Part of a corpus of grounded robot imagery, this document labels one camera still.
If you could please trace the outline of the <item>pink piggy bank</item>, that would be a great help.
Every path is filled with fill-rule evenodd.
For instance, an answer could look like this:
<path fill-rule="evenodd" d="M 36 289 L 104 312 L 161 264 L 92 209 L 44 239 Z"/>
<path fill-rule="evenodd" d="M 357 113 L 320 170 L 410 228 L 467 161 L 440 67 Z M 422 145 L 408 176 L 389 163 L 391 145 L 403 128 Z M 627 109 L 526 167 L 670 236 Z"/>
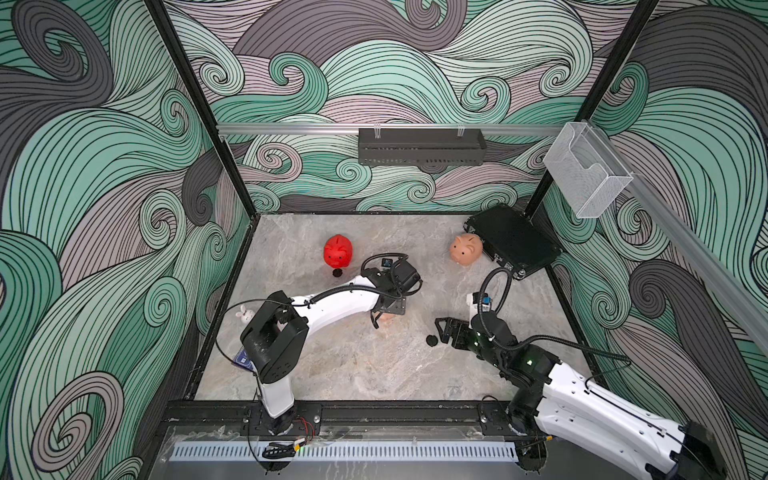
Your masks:
<path fill-rule="evenodd" d="M 395 318 L 395 314 L 379 312 L 374 316 L 374 327 L 379 328 L 380 326 L 387 324 Z"/>
<path fill-rule="evenodd" d="M 478 235 L 464 233 L 455 237 L 449 248 L 450 258 L 462 266 L 475 263 L 483 253 L 483 243 Z"/>

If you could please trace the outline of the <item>red piggy bank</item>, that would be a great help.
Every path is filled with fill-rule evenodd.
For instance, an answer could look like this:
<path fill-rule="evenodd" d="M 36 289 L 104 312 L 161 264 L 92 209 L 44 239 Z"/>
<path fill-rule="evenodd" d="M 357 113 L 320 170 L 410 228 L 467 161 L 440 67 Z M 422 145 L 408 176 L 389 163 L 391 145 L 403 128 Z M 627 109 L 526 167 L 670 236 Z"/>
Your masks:
<path fill-rule="evenodd" d="M 334 235 L 327 240 L 323 249 L 323 260 L 332 269 L 344 269 L 353 258 L 351 241 L 343 235 Z"/>

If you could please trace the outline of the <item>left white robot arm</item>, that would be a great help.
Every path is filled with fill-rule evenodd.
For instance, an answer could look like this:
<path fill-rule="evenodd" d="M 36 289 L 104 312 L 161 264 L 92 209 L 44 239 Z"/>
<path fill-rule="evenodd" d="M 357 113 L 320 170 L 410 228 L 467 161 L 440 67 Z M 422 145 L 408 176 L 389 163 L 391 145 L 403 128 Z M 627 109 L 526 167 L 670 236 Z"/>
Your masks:
<path fill-rule="evenodd" d="M 386 314 L 402 315 L 423 280 L 408 256 L 377 254 L 354 278 L 325 291 L 288 296 L 279 290 L 260 299 L 254 311 L 237 306 L 244 323 L 240 342 L 257 379 L 257 398 L 268 417 L 286 420 L 295 411 L 291 375 L 311 335 L 350 316 L 367 313 L 374 328 Z"/>

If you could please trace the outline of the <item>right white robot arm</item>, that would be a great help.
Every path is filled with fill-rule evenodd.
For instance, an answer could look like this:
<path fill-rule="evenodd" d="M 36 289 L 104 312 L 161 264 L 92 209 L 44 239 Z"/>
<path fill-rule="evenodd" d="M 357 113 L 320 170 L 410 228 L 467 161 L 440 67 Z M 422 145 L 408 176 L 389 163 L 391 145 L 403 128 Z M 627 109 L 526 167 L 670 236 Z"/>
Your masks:
<path fill-rule="evenodd" d="M 570 346 L 549 335 L 517 339 L 497 316 L 486 294 L 469 297 L 470 320 L 435 321 L 428 343 L 472 353 L 512 383 L 516 393 L 501 407 L 519 436 L 518 458 L 539 468 L 544 445 L 552 438 L 568 441 L 637 479 L 724 479 L 724 455 L 715 436 L 700 423 L 680 424 L 645 410 L 595 384 L 544 343 Z"/>

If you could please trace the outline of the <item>black case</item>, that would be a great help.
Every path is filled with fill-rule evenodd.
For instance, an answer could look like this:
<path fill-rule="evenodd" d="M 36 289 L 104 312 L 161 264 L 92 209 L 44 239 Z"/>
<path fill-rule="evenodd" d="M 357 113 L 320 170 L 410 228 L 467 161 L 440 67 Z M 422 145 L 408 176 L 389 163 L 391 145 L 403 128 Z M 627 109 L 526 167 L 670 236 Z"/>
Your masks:
<path fill-rule="evenodd" d="M 554 241 L 505 204 L 470 216 L 464 222 L 464 230 L 477 235 L 484 254 L 507 269 L 515 280 L 544 269 L 561 253 Z"/>

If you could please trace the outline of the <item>pink white bunny toy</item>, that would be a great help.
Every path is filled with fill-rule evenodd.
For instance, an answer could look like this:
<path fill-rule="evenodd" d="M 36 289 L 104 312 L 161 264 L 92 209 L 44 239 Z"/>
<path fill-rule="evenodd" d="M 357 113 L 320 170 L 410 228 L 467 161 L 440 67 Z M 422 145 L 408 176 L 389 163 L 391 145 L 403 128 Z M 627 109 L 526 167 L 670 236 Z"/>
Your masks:
<path fill-rule="evenodd" d="M 236 317 L 239 318 L 243 324 L 248 324 L 254 316 L 255 312 L 247 309 L 244 305 L 241 305 L 239 311 L 236 313 Z"/>

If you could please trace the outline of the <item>blue card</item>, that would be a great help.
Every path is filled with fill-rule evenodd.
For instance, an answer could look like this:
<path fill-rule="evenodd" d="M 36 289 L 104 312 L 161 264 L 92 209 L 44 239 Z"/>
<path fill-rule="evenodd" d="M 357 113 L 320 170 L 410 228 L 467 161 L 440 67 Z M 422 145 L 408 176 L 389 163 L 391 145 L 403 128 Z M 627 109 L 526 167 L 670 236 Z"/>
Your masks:
<path fill-rule="evenodd" d="M 253 368 L 252 363 L 244 349 L 240 349 L 238 351 L 237 355 L 235 356 L 235 363 L 246 370 L 251 370 Z"/>

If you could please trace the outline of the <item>black wall tray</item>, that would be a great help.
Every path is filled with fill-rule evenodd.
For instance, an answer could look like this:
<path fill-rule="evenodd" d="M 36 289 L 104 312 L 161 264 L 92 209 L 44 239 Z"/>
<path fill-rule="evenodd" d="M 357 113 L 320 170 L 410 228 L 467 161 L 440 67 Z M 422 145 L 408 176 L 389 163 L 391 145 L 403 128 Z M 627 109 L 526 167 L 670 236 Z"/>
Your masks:
<path fill-rule="evenodd" d="M 479 129 L 462 134 L 451 130 L 361 129 L 357 140 L 362 165 L 415 166 L 426 173 L 440 173 L 451 166 L 482 165 L 488 149 Z"/>

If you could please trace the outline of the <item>clear acrylic wall holder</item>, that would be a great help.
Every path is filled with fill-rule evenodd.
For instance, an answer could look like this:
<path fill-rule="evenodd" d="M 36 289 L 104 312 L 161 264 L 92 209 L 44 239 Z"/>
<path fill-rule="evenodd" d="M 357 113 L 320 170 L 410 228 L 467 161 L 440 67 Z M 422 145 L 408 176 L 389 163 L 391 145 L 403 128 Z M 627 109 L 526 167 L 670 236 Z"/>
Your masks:
<path fill-rule="evenodd" d="M 600 217 L 634 178 L 605 132 L 586 121 L 563 126 L 544 165 L 579 219 Z"/>

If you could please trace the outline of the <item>aluminium back rail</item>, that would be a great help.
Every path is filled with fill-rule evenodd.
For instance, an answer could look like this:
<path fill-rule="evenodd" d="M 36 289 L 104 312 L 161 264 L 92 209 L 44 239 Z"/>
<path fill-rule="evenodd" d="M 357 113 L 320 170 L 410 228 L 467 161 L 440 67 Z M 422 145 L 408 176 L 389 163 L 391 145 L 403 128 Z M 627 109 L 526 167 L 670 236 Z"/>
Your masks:
<path fill-rule="evenodd" d="M 219 123 L 220 135 L 357 135 L 361 129 L 383 130 L 451 130 L 462 134 L 468 129 L 479 129 L 490 136 L 556 136 L 564 127 L 531 124 L 365 124 L 365 123 Z"/>

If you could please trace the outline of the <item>aluminium rail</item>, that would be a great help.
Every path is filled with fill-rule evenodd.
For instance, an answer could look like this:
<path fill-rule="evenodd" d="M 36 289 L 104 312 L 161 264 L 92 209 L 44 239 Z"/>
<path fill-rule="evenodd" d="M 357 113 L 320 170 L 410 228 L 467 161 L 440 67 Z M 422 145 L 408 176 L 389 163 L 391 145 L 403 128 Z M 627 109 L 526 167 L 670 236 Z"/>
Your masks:
<path fill-rule="evenodd" d="M 365 123 L 219 123 L 220 135 L 357 135 L 361 129 L 383 130 L 451 130 L 462 134 L 468 129 L 479 129 L 490 136 L 556 136 L 564 127 L 531 124 L 365 124 Z"/>
<path fill-rule="evenodd" d="M 613 142 L 592 124 L 598 156 L 608 166 L 631 173 L 629 191 L 641 203 L 678 253 L 695 270 L 719 304 L 762 351 L 767 350 L 767 297 L 743 270 L 729 270 L 699 237 L 718 219 L 731 228 L 737 220 L 715 212 L 715 185 L 699 167 L 677 169 L 669 155 L 642 137 L 620 134 Z"/>

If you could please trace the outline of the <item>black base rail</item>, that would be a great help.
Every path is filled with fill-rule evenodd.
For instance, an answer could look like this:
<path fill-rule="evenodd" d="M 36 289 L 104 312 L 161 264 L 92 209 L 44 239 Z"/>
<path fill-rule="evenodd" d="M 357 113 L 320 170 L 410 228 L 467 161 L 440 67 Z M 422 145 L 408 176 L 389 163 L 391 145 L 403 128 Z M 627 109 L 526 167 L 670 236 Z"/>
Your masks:
<path fill-rule="evenodd" d="M 481 400 L 298 400 L 288 412 L 271 418 L 256 400 L 173 401 L 163 426 L 215 425 L 251 436 L 310 434 L 333 428 L 466 427 L 484 436 L 539 437 L 532 418 L 491 396 Z"/>

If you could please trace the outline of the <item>aluminium right rail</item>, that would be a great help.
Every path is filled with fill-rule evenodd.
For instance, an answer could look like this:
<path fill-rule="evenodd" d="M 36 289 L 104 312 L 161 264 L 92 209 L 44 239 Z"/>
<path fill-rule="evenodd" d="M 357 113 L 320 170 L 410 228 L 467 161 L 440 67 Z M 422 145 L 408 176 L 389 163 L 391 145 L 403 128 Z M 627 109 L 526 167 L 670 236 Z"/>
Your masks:
<path fill-rule="evenodd" d="M 620 134 L 613 142 L 592 124 L 598 156 L 608 166 L 631 173 L 629 191 L 641 203 L 678 253 L 695 270 L 719 304 L 762 351 L 767 350 L 767 297 L 743 270 L 729 270 L 699 237 L 718 219 L 731 228 L 737 220 L 715 212 L 715 185 L 699 167 L 677 169 L 669 155 L 642 137 Z"/>

